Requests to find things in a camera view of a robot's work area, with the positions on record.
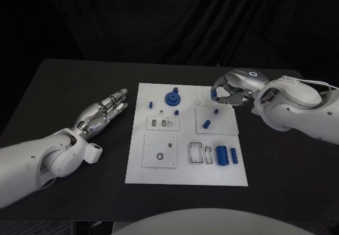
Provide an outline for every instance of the rectangular slot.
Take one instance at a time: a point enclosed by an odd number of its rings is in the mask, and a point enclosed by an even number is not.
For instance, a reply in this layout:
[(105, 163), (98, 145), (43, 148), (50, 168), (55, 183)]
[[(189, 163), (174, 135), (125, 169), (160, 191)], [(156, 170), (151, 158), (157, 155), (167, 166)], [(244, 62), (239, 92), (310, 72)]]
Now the rectangular slot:
[(211, 147), (205, 147), (205, 158), (206, 158), (206, 163), (212, 164), (213, 160), (212, 160), (212, 148)]
[(146, 129), (154, 131), (179, 131), (179, 118), (149, 117)]
[(190, 163), (203, 163), (202, 143), (189, 143)]

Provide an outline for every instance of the white wire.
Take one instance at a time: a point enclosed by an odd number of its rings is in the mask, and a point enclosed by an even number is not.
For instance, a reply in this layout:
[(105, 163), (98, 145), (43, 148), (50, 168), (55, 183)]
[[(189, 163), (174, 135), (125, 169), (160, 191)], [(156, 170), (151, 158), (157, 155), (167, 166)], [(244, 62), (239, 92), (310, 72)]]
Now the white wire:
[(335, 89), (339, 90), (339, 88), (332, 86), (327, 82), (313, 81), (313, 80), (303, 80), (303, 79), (299, 79), (299, 78), (294, 78), (294, 79), (301, 81), (301, 82), (307, 82), (307, 83), (313, 83), (313, 84), (317, 84), (317, 85), (323, 85), (323, 86), (327, 86), (327, 87), (335, 88)]
[(40, 188), (39, 190), (48, 188), (48, 187), (55, 183), (55, 179), (56, 179), (56, 178), (53, 178), (53, 181), (50, 182), (50, 184), (49, 184), (48, 186), (45, 186), (43, 188)]

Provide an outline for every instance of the robotic arm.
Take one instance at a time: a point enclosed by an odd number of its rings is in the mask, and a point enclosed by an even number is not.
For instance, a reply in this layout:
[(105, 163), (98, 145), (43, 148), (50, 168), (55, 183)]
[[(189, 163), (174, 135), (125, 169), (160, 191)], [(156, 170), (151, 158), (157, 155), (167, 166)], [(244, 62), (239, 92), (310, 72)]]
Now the robotic arm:
[(0, 208), (10, 205), (56, 177), (68, 176), (82, 160), (95, 163), (102, 149), (86, 140), (127, 108), (127, 89), (94, 103), (81, 113), (72, 129), (0, 149)]
[[(335, 90), (319, 93), (301, 82)], [(228, 97), (216, 96), (218, 87), (231, 94)], [(261, 116), (273, 129), (288, 131), (294, 128), (313, 138), (339, 144), (339, 88), (288, 76), (270, 82), (260, 72), (234, 69), (216, 80), (211, 99), (239, 106), (248, 103), (249, 98), (254, 98), (252, 113)]]

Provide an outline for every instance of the black table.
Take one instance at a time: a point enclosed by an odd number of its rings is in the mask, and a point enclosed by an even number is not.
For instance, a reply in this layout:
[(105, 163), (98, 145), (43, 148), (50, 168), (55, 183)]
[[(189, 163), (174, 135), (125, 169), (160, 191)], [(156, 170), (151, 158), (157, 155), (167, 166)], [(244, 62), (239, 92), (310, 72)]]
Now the black table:
[[(46, 60), (0, 138), (0, 147), (71, 127), (81, 111), (121, 88), (127, 110), (91, 139), (95, 164), (0, 210), (0, 219), (136, 221), (189, 208), (228, 208), (280, 220), (339, 220), (339, 148), (297, 130), (278, 132), (235, 107), (248, 187), (133, 185), (125, 171), (138, 82), (211, 86), (231, 68)], [(258, 69), (270, 79), (294, 70)]]

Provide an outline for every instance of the round hole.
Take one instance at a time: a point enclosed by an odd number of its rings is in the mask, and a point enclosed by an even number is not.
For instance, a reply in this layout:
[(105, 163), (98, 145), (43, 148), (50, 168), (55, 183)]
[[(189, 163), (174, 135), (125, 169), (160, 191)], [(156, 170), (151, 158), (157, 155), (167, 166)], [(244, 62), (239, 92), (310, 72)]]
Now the round hole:
[(161, 153), (157, 154), (157, 159), (161, 160), (164, 158), (164, 155)]

